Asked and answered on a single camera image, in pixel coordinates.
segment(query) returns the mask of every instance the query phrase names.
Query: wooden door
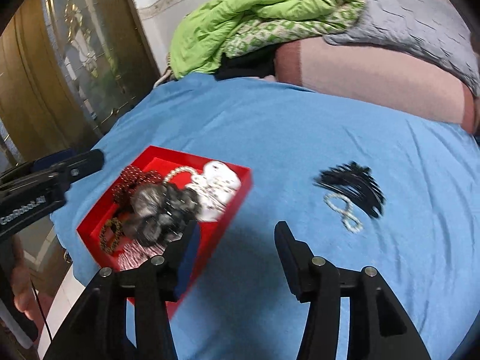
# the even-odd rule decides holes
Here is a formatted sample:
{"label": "wooden door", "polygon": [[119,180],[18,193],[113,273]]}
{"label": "wooden door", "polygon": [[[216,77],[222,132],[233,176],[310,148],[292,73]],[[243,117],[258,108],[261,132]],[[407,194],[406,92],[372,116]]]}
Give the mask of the wooden door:
{"label": "wooden door", "polygon": [[107,133],[158,78],[131,0],[44,0],[67,81]]}
{"label": "wooden door", "polygon": [[47,36],[41,0],[25,0],[0,37],[0,118],[26,160],[98,140]]}

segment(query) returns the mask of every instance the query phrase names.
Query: gray bedsheet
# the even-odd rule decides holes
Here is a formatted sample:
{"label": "gray bedsheet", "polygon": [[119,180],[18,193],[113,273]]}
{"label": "gray bedsheet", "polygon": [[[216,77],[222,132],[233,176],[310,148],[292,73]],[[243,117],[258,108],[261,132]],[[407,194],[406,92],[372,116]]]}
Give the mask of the gray bedsheet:
{"label": "gray bedsheet", "polygon": [[470,30],[448,0],[368,0],[356,26],[323,38],[333,45],[368,43],[409,53],[452,73],[480,95]]}

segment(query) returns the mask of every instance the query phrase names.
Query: metal screw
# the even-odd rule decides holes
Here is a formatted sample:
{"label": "metal screw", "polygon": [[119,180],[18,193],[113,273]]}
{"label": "metal screw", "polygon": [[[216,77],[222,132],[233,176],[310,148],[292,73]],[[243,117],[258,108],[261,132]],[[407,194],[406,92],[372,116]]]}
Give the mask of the metal screw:
{"label": "metal screw", "polygon": [[326,263],[323,257],[313,257],[311,262],[314,264],[314,266],[324,266]]}
{"label": "metal screw", "polygon": [[154,256],[150,262],[155,266],[160,266],[165,262],[165,259],[162,256]]}
{"label": "metal screw", "polygon": [[111,274],[112,274],[112,268],[106,267],[106,268],[100,269],[100,276],[102,276],[103,278],[106,278]]}
{"label": "metal screw", "polygon": [[365,273],[372,278],[376,276],[378,272],[374,267],[368,266],[365,268]]}

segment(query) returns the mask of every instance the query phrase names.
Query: pillow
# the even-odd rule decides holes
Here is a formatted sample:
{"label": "pillow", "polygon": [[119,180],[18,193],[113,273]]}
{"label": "pillow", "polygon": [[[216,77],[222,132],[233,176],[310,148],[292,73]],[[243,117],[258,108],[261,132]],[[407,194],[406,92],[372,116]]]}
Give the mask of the pillow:
{"label": "pillow", "polygon": [[357,25],[324,39],[403,51],[448,71],[480,96],[470,30],[448,0],[367,0]]}
{"label": "pillow", "polygon": [[471,91],[441,68],[376,46],[327,44],[323,38],[286,43],[275,57],[277,80],[361,100],[474,132]]}

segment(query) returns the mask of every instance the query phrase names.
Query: human hand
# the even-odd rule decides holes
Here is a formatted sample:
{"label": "human hand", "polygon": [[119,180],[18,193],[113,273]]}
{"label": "human hand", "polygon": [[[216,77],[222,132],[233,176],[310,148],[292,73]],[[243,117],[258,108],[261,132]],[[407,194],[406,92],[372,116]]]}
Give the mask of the human hand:
{"label": "human hand", "polygon": [[38,307],[33,293],[32,283],[30,282],[30,272],[25,265],[21,264],[13,269],[10,277],[10,285],[14,296],[13,301],[15,307],[18,311],[25,313],[28,319],[33,321]]}

